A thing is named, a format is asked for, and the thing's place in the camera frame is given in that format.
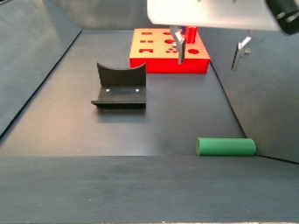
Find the green cylinder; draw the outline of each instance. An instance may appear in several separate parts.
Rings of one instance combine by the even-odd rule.
[[[256,144],[250,138],[197,137],[196,154],[200,156],[253,156]]]

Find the gray wall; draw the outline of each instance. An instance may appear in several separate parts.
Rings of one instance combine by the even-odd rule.
[[[50,0],[0,5],[0,136],[78,34]]]
[[[156,27],[145,0],[52,0],[84,30],[133,30]]]
[[[256,154],[299,162],[299,34],[254,31],[250,54],[230,71],[246,31],[200,28],[220,83]]]

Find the red block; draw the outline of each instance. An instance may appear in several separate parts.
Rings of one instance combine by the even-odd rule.
[[[177,64],[178,53],[173,48],[169,29],[134,29],[129,53],[129,66],[145,63],[149,74],[205,74],[210,62],[198,33],[194,43],[185,44],[184,61]]]

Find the gray floor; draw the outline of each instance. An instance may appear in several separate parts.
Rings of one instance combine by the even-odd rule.
[[[89,103],[130,38],[82,32],[5,133],[0,223],[297,221],[296,164],[194,155],[196,137],[242,137],[210,68],[148,74],[145,111]]]
[[[148,74],[145,110],[97,110],[96,63],[128,67],[130,31],[84,32],[7,131],[0,156],[193,155],[196,137],[242,137],[216,75]]]

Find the black holder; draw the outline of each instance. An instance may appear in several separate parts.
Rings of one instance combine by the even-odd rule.
[[[113,69],[97,63],[101,88],[97,107],[144,108],[145,107],[145,64],[130,69]]]

